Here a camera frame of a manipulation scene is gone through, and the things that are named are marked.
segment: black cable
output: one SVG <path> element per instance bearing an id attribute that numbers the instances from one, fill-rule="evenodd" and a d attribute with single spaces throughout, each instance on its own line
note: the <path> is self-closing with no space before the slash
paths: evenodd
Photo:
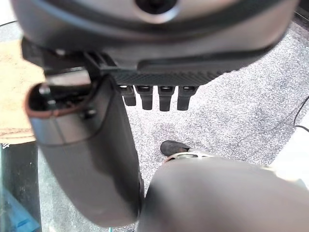
<path id="1" fill-rule="evenodd" d="M 8 23 L 4 23 L 4 24 L 1 24 L 0 27 L 11 24 L 11 23 L 16 23 L 16 22 L 17 22 L 17 20 L 14 20 L 14 21 L 11 21 L 11 22 L 8 22 Z"/>
<path id="2" fill-rule="evenodd" d="M 296 116 L 295 116 L 295 118 L 294 118 L 294 121 L 293 121 L 293 125 L 294 125 L 295 128 L 302 128 L 302 129 L 306 130 L 307 132 L 309 132 L 309 129 L 306 128 L 306 127 L 304 127 L 304 126 L 296 125 L 296 120 L 297 120 L 297 117 L 298 117 L 298 115 L 300 114 L 301 110 L 304 108 L 305 104 L 308 102 L 308 100 L 309 100 L 309 96 L 306 97 L 306 99 L 305 99 L 304 102 L 302 103 L 302 105 L 301 105 L 301 107 L 299 108 L 299 110 L 298 110 L 298 112 L 297 112 L 297 114 L 296 114 Z"/>

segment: tan cloth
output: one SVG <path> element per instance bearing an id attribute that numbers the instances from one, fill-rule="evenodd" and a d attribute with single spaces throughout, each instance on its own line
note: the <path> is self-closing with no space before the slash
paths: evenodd
<path id="1" fill-rule="evenodd" d="M 42 69 L 22 59 L 20 41 L 0 43 L 0 143 L 35 140 L 23 104 L 30 87 L 43 81 Z"/>

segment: person's foot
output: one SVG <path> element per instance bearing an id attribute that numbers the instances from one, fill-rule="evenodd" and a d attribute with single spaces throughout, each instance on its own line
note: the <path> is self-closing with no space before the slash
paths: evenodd
<path id="1" fill-rule="evenodd" d="M 172 140 L 166 140 L 161 144 L 161 153 L 167 157 L 176 153 L 187 152 L 191 147 Z"/>

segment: camera lens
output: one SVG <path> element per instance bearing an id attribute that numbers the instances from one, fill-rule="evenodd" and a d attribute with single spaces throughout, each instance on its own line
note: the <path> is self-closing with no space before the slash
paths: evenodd
<path id="1" fill-rule="evenodd" d="M 159 15 L 171 10 L 177 0 L 135 0 L 135 3 L 141 10 L 152 15 Z"/>

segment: blue object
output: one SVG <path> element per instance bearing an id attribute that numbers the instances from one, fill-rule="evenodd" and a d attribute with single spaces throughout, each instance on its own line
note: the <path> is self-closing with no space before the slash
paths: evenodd
<path id="1" fill-rule="evenodd" d="M 0 214 L 0 230 L 4 232 L 33 232 L 40 227 L 39 223 L 28 211 L 2 187 L 2 201 Z"/>

